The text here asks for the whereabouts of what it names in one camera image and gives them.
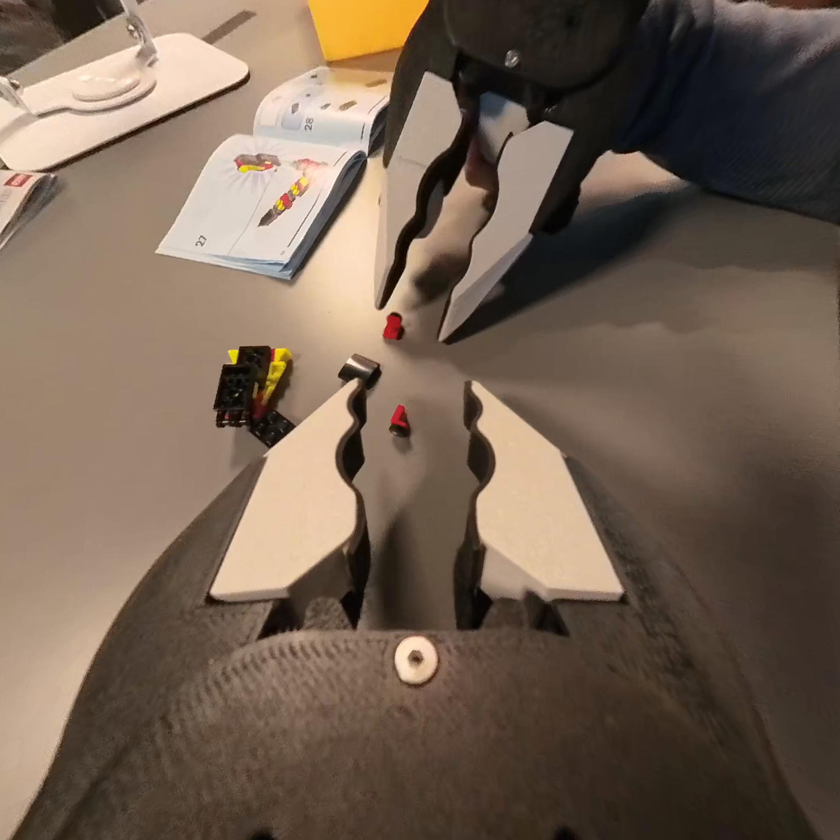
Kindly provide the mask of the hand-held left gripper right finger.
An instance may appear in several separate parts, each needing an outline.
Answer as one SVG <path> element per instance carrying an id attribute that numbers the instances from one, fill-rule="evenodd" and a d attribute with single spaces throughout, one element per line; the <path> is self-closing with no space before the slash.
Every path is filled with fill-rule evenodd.
<path id="1" fill-rule="evenodd" d="M 476 480 L 463 540 L 463 629 L 497 602 L 540 621 L 556 602 L 615 604 L 613 560 L 564 454 L 477 381 L 464 386 L 467 466 Z"/>

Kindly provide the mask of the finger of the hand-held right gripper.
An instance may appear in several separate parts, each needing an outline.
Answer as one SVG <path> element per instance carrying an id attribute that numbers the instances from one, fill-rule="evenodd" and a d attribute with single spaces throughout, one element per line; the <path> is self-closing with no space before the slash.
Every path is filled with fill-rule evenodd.
<path id="1" fill-rule="evenodd" d="M 477 125 L 475 104 L 462 108 L 454 83 L 425 71 L 383 157 L 374 256 L 374 306 L 383 310 L 406 268 L 407 252 L 434 224 L 435 196 L 445 196 L 466 161 Z"/>
<path id="2" fill-rule="evenodd" d="M 497 162 L 495 209 L 470 243 L 469 264 L 449 295 L 439 342 L 448 341 L 466 323 L 531 244 L 532 227 L 573 135 L 540 122 L 505 142 Z"/>

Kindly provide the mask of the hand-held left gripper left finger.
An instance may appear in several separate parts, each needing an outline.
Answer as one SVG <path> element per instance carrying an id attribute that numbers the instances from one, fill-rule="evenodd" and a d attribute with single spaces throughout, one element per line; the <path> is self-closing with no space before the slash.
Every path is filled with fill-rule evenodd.
<path id="1" fill-rule="evenodd" d="M 368 582 L 368 526 L 353 480 L 364 464 L 366 387 L 345 382 L 261 459 L 209 588 L 216 602 L 282 602 L 301 621 L 333 599 L 356 626 Z"/>

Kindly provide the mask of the black studded toy plate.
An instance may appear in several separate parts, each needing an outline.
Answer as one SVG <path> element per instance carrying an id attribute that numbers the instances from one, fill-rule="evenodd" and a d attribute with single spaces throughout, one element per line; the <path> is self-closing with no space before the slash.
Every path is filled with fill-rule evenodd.
<path id="1" fill-rule="evenodd" d="M 296 425 L 276 409 L 269 409 L 251 419 L 250 434 L 266 448 L 273 448 L 288 436 Z"/>

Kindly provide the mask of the red yellow black brick assembly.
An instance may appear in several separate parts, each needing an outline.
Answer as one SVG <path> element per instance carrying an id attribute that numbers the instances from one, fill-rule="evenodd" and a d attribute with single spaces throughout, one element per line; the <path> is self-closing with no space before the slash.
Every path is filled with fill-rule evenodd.
<path id="1" fill-rule="evenodd" d="M 253 417 L 277 410 L 277 388 L 292 363 L 288 349 L 245 345 L 227 352 L 213 400 L 216 427 L 248 426 Z"/>

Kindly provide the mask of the person's right hand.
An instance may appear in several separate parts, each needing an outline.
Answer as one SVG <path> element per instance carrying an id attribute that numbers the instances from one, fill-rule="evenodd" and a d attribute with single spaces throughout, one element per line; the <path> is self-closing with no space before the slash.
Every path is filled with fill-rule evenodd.
<path id="1" fill-rule="evenodd" d="M 497 171 L 495 165 L 485 158 L 478 145 L 470 145 L 463 172 L 466 182 L 484 193 L 486 203 L 496 199 L 498 190 Z"/>

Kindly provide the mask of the yellow plastic bin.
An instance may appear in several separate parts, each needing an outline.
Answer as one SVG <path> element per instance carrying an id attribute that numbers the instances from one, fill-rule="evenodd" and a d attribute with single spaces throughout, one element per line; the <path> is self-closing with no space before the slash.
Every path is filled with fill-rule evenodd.
<path id="1" fill-rule="evenodd" d="M 327 62 L 404 46 L 428 1 L 308 1 Z"/>

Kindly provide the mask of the open instruction booklet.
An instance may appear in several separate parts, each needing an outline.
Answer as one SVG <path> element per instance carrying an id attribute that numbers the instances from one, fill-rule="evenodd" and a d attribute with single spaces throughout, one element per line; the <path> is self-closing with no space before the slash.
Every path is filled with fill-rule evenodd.
<path id="1" fill-rule="evenodd" d="M 389 71 L 320 66 L 274 87 L 209 157 L 159 256 L 292 280 L 380 142 Z"/>

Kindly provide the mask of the black curved toy tile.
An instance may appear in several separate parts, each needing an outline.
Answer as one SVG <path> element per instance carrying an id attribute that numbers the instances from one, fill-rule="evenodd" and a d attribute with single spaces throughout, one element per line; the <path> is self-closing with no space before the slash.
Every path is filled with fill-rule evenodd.
<path id="1" fill-rule="evenodd" d="M 353 353 L 340 368 L 338 377 L 342 382 L 359 380 L 369 391 L 381 378 L 382 367 L 376 360 L 372 360 L 360 353 Z"/>

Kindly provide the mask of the wooden book stand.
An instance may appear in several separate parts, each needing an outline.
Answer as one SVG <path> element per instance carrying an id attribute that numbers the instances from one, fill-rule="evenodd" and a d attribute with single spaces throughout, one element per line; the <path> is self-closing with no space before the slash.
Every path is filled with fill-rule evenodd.
<path id="1" fill-rule="evenodd" d="M 122 1 L 135 48 L 24 87 L 2 77 L 1 159 L 51 171 L 244 84 L 244 61 L 187 33 L 153 37 L 137 2 Z"/>

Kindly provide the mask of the closed instruction booklet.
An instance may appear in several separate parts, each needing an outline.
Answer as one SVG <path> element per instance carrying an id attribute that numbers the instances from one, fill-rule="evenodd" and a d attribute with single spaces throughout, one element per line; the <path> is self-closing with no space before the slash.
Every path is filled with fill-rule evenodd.
<path id="1" fill-rule="evenodd" d="M 51 201 L 58 180 L 54 173 L 1 169 L 1 249 Z"/>

